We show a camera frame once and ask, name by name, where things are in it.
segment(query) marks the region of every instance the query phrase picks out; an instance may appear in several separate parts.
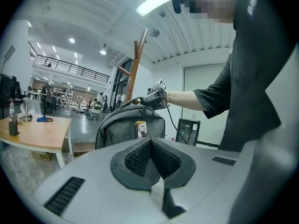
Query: backpack handle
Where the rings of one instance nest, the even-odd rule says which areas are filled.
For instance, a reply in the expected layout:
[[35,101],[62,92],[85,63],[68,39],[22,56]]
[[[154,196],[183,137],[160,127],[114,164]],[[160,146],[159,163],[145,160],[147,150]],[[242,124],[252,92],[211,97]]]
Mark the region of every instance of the backpack handle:
[[119,107],[119,109],[124,108],[124,107],[127,107],[128,105],[130,105],[130,104],[134,103],[135,101],[137,101],[137,99],[142,100],[143,97],[137,97],[137,98],[131,99],[131,100],[129,100],[128,102],[124,103],[121,107]]

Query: black display case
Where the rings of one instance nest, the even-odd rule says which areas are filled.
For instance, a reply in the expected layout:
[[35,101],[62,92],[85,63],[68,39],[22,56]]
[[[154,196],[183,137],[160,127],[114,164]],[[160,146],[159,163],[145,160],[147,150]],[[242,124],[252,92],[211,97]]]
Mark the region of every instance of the black display case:
[[[178,131],[183,136],[184,140],[188,145],[196,146],[198,134],[199,134],[200,121],[179,119],[178,120]],[[178,134],[176,136],[176,142],[185,144],[182,137]]]

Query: blue object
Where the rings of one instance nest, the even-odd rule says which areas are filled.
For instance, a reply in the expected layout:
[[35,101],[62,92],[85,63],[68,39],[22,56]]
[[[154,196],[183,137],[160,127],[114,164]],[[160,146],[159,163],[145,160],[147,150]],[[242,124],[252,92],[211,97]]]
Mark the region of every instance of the blue object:
[[37,118],[37,122],[47,122],[46,117]]

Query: black t-shirt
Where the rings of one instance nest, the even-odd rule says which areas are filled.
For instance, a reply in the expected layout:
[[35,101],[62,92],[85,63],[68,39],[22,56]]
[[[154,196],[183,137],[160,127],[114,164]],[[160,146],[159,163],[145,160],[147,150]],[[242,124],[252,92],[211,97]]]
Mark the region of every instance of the black t-shirt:
[[212,118],[229,110],[219,149],[240,152],[280,125],[265,90],[289,58],[295,40],[269,0],[237,0],[236,37],[226,65],[213,85],[195,90]]

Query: bottle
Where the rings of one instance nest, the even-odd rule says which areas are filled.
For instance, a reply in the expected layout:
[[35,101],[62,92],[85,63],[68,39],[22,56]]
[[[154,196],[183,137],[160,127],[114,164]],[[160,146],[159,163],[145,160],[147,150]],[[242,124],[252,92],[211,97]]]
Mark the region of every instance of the bottle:
[[14,114],[14,101],[10,100],[9,106],[9,121],[13,121],[13,114]]

